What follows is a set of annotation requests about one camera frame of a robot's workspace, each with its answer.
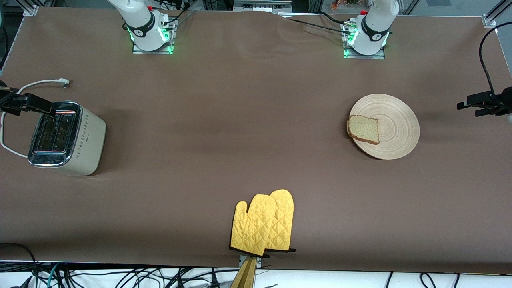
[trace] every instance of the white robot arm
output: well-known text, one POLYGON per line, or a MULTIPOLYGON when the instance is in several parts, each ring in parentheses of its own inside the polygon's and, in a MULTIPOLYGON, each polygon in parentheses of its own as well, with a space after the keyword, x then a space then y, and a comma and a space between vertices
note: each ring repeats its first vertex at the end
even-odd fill
POLYGON ((169 41, 164 23, 168 16, 149 8, 144 0, 107 0, 121 13, 134 43, 144 51, 154 51, 169 41))
POLYGON ((367 15, 351 19, 356 22, 356 30, 348 45, 362 55, 377 53, 385 45, 389 28, 399 10, 397 0, 373 0, 367 15))

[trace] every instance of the yellow oven mitt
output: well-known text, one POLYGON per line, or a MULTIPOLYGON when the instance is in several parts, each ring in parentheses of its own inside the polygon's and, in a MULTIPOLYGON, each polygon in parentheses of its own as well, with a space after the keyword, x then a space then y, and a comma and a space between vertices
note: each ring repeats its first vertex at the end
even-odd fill
POLYGON ((251 201, 240 201, 234 211, 230 247, 253 255, 263 256, 277 206, 273 197, 257 194, 251 201))
POLYGON ((288 190, 276 190, 270 194, 277 209, 267 241, 267 249, 288 251, 290 249, 291 225, 293 221, 293 198, 288 190))

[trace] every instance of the wooden plate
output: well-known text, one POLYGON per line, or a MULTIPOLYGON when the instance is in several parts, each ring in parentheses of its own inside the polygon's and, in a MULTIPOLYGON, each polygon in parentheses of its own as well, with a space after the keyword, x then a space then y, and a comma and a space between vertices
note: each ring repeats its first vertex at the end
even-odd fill
POLYGON ((402 158, 418 144, 418 119, 411 108, 398 98, 386 94, 365 96, 352 107, 350 115, 378 119, 379 144, 373 145, 354 139, 359 148, 375 158, 402 158))

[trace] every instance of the toaster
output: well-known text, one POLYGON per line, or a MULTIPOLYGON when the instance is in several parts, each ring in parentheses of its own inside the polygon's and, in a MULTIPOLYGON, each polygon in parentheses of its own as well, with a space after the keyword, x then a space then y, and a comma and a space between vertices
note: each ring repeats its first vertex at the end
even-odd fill
POLYGON ((42 114, 32 136, 28 161, 68 176, 96 171, 105 140, 105 122, 84 106, 54 102, 55 116, 42 114))

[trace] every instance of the bread slice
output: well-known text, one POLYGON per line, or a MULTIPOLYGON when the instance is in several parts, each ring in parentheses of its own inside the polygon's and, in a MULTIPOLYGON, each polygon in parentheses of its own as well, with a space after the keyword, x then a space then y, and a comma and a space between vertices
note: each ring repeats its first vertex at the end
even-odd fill
POLYGON ((378 120, 361 115, 351 115, 347 122, 350 137, 373 145, 379 144, 378 120))

